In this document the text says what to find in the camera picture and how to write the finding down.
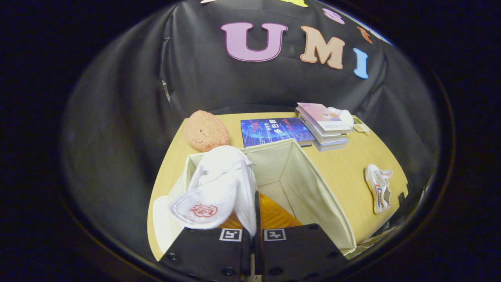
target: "yellow object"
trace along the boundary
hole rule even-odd
[[[302,225],[299,220],[286,211],[282,206],[261,193],[259,193],[259,205],[261,214],[261,230]],[[241,229],[242,224],[238,220],[236,214],[232,213],[223,224],[218,226],[218,228]]]
[[[261,230],[301,226],[301,222],[272,199],[259,193]]]
[[[280,1],[289,2],[294,5],[298,5],[300,7],[308,7],[308,5],[305,4],[304,0],[280,0]]]
[[[228,219],[218,228],[242,229],[243,227],[235,212],[232,212]]]

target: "pink book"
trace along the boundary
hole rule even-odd
[[[298,103],[298,107],[303,110],[302,112],[308,116],[309,120],[312,121],[316,127],[320,127],[323,130],[322,133],[350,129],[337,114],[329,112],[322,104]]]

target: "orange plush toy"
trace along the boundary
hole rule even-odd
[[[228,129],[215,115],[198,110],[186,121],[183,135],[196,149],[207,152],[215,147],[229,145]]]

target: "white tissue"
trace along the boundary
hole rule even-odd
[[[328,107],[327,110],[329,110],[329,112],[337,114],[339,118],[346,124],[346,126],[353,128],[353,117],[348,110],[339,110],[334,107]]]

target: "white towel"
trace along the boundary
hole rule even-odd
[[[173,217],[183,226],[211,229],[221,225],[235,211],[253,236],[257,230],[253,163],[237,148],[216,147],[200,160],[188,191],[169,205]]]

